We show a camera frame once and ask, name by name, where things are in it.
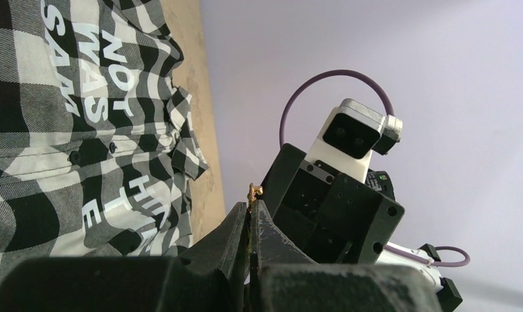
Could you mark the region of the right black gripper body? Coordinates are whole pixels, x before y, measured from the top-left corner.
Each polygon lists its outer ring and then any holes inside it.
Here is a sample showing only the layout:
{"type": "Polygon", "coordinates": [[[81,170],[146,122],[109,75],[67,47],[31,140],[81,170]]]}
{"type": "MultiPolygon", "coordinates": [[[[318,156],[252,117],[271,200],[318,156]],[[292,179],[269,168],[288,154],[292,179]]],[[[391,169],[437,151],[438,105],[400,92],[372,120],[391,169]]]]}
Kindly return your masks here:
{"type": "Polygon", "coordinates": [[[274,222],[317,263],[373,264],[404,214],[386,171],[360,182],[318,161],[302,162],[274,222]]]}

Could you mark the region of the gold glitter brooch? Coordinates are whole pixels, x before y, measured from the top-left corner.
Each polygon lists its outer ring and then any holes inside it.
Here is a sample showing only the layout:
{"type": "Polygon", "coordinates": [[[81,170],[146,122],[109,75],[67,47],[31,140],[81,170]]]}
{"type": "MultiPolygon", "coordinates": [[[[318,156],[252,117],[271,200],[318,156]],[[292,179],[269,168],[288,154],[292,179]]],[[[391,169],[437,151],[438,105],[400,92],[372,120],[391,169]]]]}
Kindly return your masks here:
{"type": "Polygon", "coordinates": [[[252,214],[254,208],[257,206],[257,202],[262,199],[264,194],[263,186],[254,185],[253,183],[249,184],[247,200],[248,200],[248,212],[252,214]]]}

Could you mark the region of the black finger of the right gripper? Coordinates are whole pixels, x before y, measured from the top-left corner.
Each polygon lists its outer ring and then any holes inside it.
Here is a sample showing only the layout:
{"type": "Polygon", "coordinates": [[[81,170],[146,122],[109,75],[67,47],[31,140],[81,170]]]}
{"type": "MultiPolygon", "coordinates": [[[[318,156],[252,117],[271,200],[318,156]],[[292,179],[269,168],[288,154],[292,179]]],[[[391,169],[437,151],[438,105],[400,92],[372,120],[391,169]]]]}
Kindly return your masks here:
{"type": "Polygon", "coordinates": [[[308,256],[317,263],[375,263],[404,213],[387,172],[368,172],[364,182],[339,174],[317,210],[308,256]]]}
{"type": "Polygon", "coordinates": [[[262,198],[272,218],[277,214],[305,156],[305,152],[292,144],[283,144],[263,179],[262,198]]]}

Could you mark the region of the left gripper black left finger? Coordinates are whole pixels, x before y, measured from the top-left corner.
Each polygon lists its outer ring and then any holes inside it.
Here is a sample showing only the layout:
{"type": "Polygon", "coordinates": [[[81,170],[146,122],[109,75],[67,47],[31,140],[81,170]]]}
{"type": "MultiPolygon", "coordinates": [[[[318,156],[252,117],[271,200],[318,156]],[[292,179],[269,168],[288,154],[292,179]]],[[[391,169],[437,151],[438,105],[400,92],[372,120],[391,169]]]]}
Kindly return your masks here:
{"type": "Polygon", "coordinates": [[[240,311],[248,206],[178,256],[52,257],[18,265],[0,311],[240,311]]]}

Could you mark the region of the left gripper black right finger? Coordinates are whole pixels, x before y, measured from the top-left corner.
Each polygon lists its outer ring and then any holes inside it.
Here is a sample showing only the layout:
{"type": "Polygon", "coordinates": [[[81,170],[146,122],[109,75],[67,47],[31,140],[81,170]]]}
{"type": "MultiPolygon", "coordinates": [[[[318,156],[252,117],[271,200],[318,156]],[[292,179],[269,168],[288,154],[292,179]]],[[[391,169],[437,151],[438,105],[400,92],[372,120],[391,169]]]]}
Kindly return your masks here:
{"type": "Polygon", "coordinates": [[[250,311],[440,311],[429,282],[408,266],[318,264],[274,224],[251,214],[250,311]]]}

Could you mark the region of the black white plaid shirt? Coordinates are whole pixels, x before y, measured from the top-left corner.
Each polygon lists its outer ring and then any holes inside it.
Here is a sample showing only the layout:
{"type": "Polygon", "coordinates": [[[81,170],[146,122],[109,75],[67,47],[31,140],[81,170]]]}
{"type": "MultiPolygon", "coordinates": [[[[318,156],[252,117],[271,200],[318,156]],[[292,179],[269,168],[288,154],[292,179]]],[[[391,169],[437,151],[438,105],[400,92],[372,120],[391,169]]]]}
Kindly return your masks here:
{"type": "Polygon", "coordinates": [[[45,257],[178,255],[208,166],[160,1],[0,1],[0,284],[45,257]]]}

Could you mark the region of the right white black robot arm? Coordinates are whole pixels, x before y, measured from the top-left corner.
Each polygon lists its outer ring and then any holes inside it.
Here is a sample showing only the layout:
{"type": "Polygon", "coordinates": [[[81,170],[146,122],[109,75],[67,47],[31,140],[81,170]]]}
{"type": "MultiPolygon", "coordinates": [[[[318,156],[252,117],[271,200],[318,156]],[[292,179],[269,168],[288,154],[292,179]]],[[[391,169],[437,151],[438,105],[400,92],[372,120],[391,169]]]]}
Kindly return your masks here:
{"type": "Polygon", "coordinates": [[[391,243],[405,208],[396,201],[387,172],[369,170],[358,181],[285,144],[262,187],[274,224],[314,262],[411,268],[425,278],[442,311],[462,303],[455,283],[438,269],[438,247],[391,243]]]}

